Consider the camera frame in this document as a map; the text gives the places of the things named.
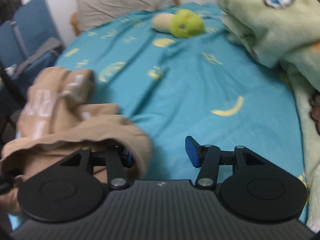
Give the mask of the tan t-shirt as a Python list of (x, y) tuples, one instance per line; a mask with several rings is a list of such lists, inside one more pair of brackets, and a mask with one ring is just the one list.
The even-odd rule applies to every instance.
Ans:
[(1, 196), (2, 212), (19, 215), (19, 184), (82, 147), (101, 151), (117, 142), (135, 162), (129, 179), (146, 175), (152, 151), (149, 136), (122, 116), (118, 105), (90, 103), (94, 90), (90, 69), (49, 67), (36, 77), (17, 122), (19, 136), (1, 152), (1, 174), (12, 173), (15, 181)]

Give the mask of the turquoise patterned bed sheet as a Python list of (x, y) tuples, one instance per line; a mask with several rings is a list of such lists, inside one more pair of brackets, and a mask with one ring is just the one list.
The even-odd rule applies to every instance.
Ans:
[(204, 34), (159, 33), (154, 12), (135, 11), (81, 33), (53, 67), (92, 70), (90, 103), (118, 105), (149, 136), (151, 159), (139, 179), (194, 180), (197, 168), (184, 149), (189, 135), (225, 150), (244, 144), (303, 178), (299, 118), (283, 72), (228, 42), (216, 5), (184, 7), (204, 20)]

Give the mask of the grey folded cloth on chair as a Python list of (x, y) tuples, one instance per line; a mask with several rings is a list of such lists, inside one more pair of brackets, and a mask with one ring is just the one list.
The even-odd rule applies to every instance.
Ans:
[(63, 43), (58, 40), (57, 38), (50, 37), (44, 42), (35, 53), (33, 53), (31, 56), (29, 56), (22, 64), (19, 65), (17, 68), (17, 75), (20, 75), (23, 73), (23, 71), (32, 65), (36, 60), (38, 60), (40, 57), (42, 57), (44, 54), (50, 51), (57, 52), (59, 49), (63, 49)]

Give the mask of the green and beige plush toy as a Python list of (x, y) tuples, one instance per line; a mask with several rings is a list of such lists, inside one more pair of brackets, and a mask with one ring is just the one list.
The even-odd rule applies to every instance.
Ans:
[(156, 14), (151, 25), (155, 31), (171, 34), (176, 38), (191, 38), (206, 32), (203, 19), (188, 9), (179, 9), (175, 14)]

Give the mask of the light green fleece blanket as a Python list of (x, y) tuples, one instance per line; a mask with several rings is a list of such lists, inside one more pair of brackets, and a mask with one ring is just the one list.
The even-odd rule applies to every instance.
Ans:
[(230, 42), (285, 70), (296, 98), (309, 189), (308, 227), (319, 232), (319, 0), (216, 0)]

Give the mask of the grey pillow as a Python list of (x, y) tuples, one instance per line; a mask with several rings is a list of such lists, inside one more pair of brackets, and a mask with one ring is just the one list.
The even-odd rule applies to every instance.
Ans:
[(83, 31), (98, 27), (136, 10), (157, 11), (174, 5), (174, 0), (76, 0), (78, 27)]

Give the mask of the blue covered chair near bed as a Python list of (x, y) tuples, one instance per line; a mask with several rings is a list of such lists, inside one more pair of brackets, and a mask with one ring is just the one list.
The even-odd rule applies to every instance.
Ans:
[(50, 37), (62, 42), (47, 0), (30, 0), (15, 12), (12, 20), (1, 25), (1, 73), (23, 100), (38, 74), (52, 67), (64, 48), (47, 52), (20, 75), (16, 73), (17, 68)]

